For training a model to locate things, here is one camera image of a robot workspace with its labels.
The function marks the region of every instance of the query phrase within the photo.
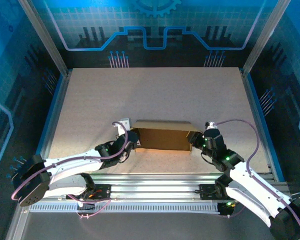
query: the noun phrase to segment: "aluminum frame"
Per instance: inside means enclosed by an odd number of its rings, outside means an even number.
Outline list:
[[[244,67],[243,67],[243,71],[244,71],[244,79],[246,80],[247,79],[247,76],[248,76],[248,73],[250,72],[251,68],[253,67],[254,63],[256,62],[256,60],[258,59],[261,51],[263,50],[264,46],[266,45],[268,39],[270,38],[271,36],[271,33],[275,30],[279,20],[281,19],[281,16],[283,15],[283,13],[285,12],[288,4],[289,4],[290,0],[279,0],[277,5],[275,6],[275,8],[273,9],[273,12],[272,14],[270,15],[270,18],[268,19],[264,29],[262,30],[258,40],[257,40],[257,43],[255,44],[252,52],[250,53]],[[59,51],[57,50],[54,42],[52,41],[52,38],[51,36],[49,35],[45,25],[43,24],[40,16],[38,15],[38,12],[36,11],[36,9],[34,8],[31,0],[19,0],[19,3],[21,4],[22,8],[24,9],[26,15],[28,16],[29,20],[31,21],[33,27],[35,28],[37,34],[39,35],[40,39],[42,40],[42,42],[44,43],[44,46],[46,47],[47,51],[49,52],[50,56],[52,57],[53,61],[55,62],[56,66],[58,67],[60,73],[66,77],[68,75],[68,69],[63,61],[63,59],[61,58],[61,55],[59,53]],[[54,135],[54,130],[53,128],[55,129],[55,125],[58,121],[58,118],[59,118],[59,114],[60,114],[60,110],[61,110],[61,106],[59,105],[58,106],[58,103],[61,103],[62,105],[62,101],[65,97],[65,93],[66,93],[66,89],[67,89],[67,84],[63,84],[62,87],[60,88],[60,91],[58,91],[56,94],[58,95],[58,99],[59,101],[56,101],[56,106],[58,107],[58,109],[54,108],[54,112],[52,113],[53,116],[51,118],[51,121],[50,123],[48,123],[48,125],[50,126],[49,128],[49,131],[47,132],[46,134],[46,137],[45,137],[45,145],[44,147],[41,149],[40,153],[42,153],[42,157],[46,157],[48,155],[48,152],[49,152],[49,143],[51,144],[51,141],[53,139],[53,135]],[[248,95],[248,98],[249,98],[249,101],[251,102],[254,102],[252,96],[250,95],[249,97],[249,94]],[[258,111],[256,110],[256,106],[255,104],[251,104],[251,109],[254,113],[258,113]],[[264,135],[264,131],[263,131],[263,128],[262,128],[262,124],[258,124],[260,123],[260,120],[256,120],[256,124],[257,124],[257,127],[258,127],[258,130],[259,132],[261,133],[261,135]],[[262,137],[261,140],[262,140],[262,143],[265,147],[266,150],[269,150],[269,148],[267,148],[267,146],[269,146],[269,143],[267,141],[265,141],[265,137]],[[272,165],[272,167],[274,166],[273,164],[273,160],[271,160],[271,154],[269,154],[269,152],[267,153],[267,156],[268,156],[268,161],[270,162],[270,165]],[[275,180],[278,180],[278,175],[276,175],[276,169],[273,168],[273,173],[274,173],[274,178],[272,177],[272,175],[270,174],[270,178],[271,178],[271,181],[273,181],[273,184],[275,184],[275,187],[278,188],[279,186],[277,185],[282,185],[284,188],[286,188],[286,190],[283,190],[283,189],[279,189],[280,191],[282,192],[287,192],[289,191],[288,190],[288,187],[285,183],[282,183],[282,182],[275,182]],[[183,190],[193,190],[192,188],[194,187],[194,183],[195,184],[198,184],[200,182],[200,184],[202,183],[207,183],[209,181],[213,181],[213,178],[217,178],[220,174],[209,174],[209,179],[205,179],[203,180],[202,178],[200,177],[204,177],[205,175],[204,174],[201,174],[201,176],[199,176],[198,178],[198,175],[197,174],[185,174],[185,175],[178,175],[176,176],[175,174],[161,174],[160,177],[161,179],[157,179],[157,183],[164,183],[165,181],[162,179],[162,178],[170,178],[169,181],[174,181],[175,183],[179,183],[181,184],[181,186],[179,187],[182,187]],[[111,177],[112,177],[112,183],[113,182],[113,177],[115,177],[115,183],[116,183],[116,186],[113,187],[113,190],[117,190],[117,191],[114,191],[113,194],[117,194],[117,197],[114,197],[114,199],[116,199],[117,201],[123,201],[123,199],[121,200],[122,196],[124,196],[125,199],[129,199],[130,201],[140,201],[141,199],[138,198],[138,196],[145,196],[144,192],[137,192],[136,190],[142,190],[142,188],[146,188],[147,187],[147,191],[148,192],[147,194],[154,194],[154,192],[151,191],[151,188],[156,188],[157,190],[161,190],[163,191],[165,189],[165,186],[162,186],[162,185],[154,185],[154,183],[152,182],[152,185],[143,185],[144,183],[150,183],[151,181],[155,181],[155,180],[149,180],[147,182],[147,178],[151,177],[153,178],[154,175],[147,175],[147,176],[141,176],[141,175],[138,175],[138,174],[120,174],[120,175],[117,175],[117,176],[114,176],[113,174],[108,174],[107,176],[102,176],[102,175],[98,175],[97,177],[96,176],[93,176],[93,178],[98,182],[102,182],[102,177],[104,177],[105,179],[103,179],[103,182],[108,182],[110,183],[111,182]],[[118,186],[119,183],[128,183],[129,181],[131,182],[132,179],[135,179],[136,181],[134,182],[135,184],[136,183],[139,183],[140,185],[142,185],[142,187],[140,186]],[[169,186],[168,185],[168,188],[174,188],[174,187],[177,187],[178,184],[173,184],[173,186]],[[132,190],[134,189],[135,192],[134,193],[129,193],[129,191],[125,191],[125,190]],[[170,192],[170,198],[172,196],[176,197],[174,198],[175,201],[177,201],[179,199],[180,201],[180,193],[178,193],[177,196],[173,195],[171,192]],[[184,192],[184,195],[182,195],[183,197],[183,201],[185,201],[185,197],[186,197],[186,202],[191,202],[193,203],[194,201],[199,201],[198,200],[198,196],[197,199],[195,196],[193,196],[194,193],[190,193],[189,191],[185,191]],[[144,197],[143,198],[143,201],[150,201],[149,198],[147,197]],[[23,235],[23,232],[24,232],[24,229],[25,229],[25,225],[27,223],[27,220],[28,220],[28,214],[29,214],[29,208],[28,207],[24,207],[24,208],[21,208],[19,206],[17,206],[16,208],[16,212],[13,216],[13,219],[12,219],[12,222],[11,222],[11,225],[10,225],[10,228],[9,228],[9,231],[7,233],[7,236],[6,236],[6,239],[7,240],[20,240],[22,238],[22,235]]]

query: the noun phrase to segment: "gear logo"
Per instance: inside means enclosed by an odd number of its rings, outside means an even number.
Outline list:
[[[140,14],[147,17],[163,17],[164,14],[170,14],[171,10],[177,9],[180,0],[131,0],[134,9],[139,10]]]

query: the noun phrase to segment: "metal post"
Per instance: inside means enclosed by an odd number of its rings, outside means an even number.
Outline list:
[[[206,67],[206,62],[207,62],[208,56],[205,56],[204,64],[203,67]]]
[[[68,68],[62,59],[54,41],[52,40],[44,22],[39,16],[38,11],[36,10],[34,4],[31,0],[18,0],[20,5],[22,6],[25,14],[27,15],[28,19],[30,20],[32,26],[34,27],[36,33],[38,34],[39,38],[43,42],[46,50],[50,54],[52,60],[54,61],[56,67],[60,71],[63,77],[67,77],[68,75]]]
[[[260,56],[262,50],[266,46],[269,38],[271,37],[272,33],[274,32],[276,26],[278,25],[282,15],[284,14],[286,8],[288,7],[291,0],[278,0],[277,4],[275,5],[269,19],[267,20],[266,24],[262,32],[259,35],[250,55],[248,56],[244,66],[243,66],[243,76],[246,77],[254,64],[256,63],[258,57]]]
[[[124,63],[124,67],[126,68],[126,57],[125,57],[125,51],[122,51],[122,58],[123,58],[123,63]]]
[[[29,216],[29,207],[16,206],[5,240],[21,240]]]

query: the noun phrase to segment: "beige tabletop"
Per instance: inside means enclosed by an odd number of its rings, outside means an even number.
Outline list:
[[[83,153],[114,140],[113,121],[205,122],[244,119],[255,125],[237,67],[75,68],[72,71],[49,158]],[[253,130],[232,122],[219,129],[228,148],[247,159],[256,147]],[[262,146],[251,161],[256,172],[269,171]],[[103,173],[217,173],[200,151],[191,154],[132,152],[124,164]]]

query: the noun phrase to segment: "work surface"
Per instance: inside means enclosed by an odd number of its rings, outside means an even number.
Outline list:
[[[118,134],[113,121],[205,122],[244,119],[255,124],[236,67],[75,68],[72,71],[49,158],[83,153]],[[242,122],[219,126],[228,148],[247,159],[256,147],[253,130]],[[251,161],[256,172],[269,171],[260,146]],[[200,151],[191,154],[135,153],[103,173],[216,173]]]
[[[232,219],[196,213],[100,213],[89,219],[75,213],[31,213],[22,239],[274,240],[247,209]]]

